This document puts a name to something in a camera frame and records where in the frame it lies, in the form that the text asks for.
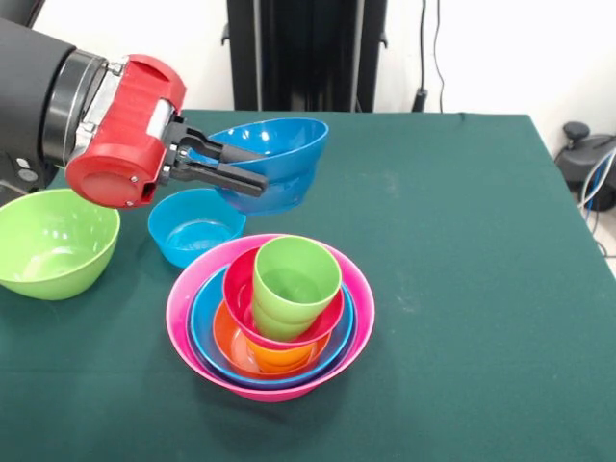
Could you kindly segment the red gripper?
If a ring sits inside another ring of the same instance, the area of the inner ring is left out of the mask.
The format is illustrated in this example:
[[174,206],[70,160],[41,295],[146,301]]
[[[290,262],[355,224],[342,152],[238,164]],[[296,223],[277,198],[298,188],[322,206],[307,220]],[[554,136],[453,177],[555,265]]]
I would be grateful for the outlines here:
[[[68,185],[86,200],[110,208],[140,207],[151,202],[164,165],[163,133],[179,113],[186,94],[181,77],[167,64],[148,55],[130,55],[115,94],[88,146],[65,168]],[[264,159],[263,154],[213,141],[181,124],[180,144],[199,155],[224,163]],[[200,181],[259,197],[268,179],[228,164],[165,162],[167,177]]]

